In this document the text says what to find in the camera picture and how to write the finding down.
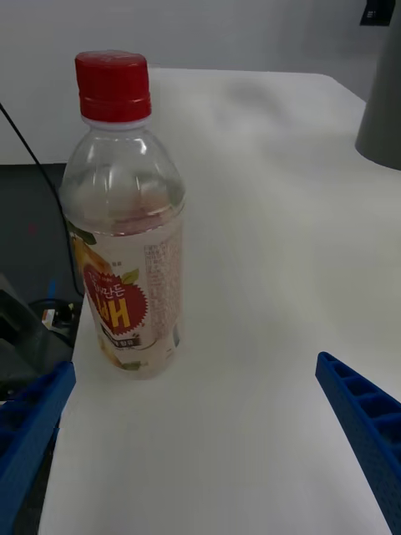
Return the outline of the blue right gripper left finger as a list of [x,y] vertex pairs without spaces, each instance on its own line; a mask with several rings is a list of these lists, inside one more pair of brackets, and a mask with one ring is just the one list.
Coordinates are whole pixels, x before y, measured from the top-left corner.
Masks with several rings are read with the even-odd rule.
[[63,362],[1,406],[1,533],[9,534],[75,386]]

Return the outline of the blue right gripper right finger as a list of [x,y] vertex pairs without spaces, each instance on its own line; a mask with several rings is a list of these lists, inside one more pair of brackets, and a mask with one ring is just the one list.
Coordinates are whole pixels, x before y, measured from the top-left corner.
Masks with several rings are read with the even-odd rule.
[[401,534],[401,406],[327,352],[315,376],[392,534]]

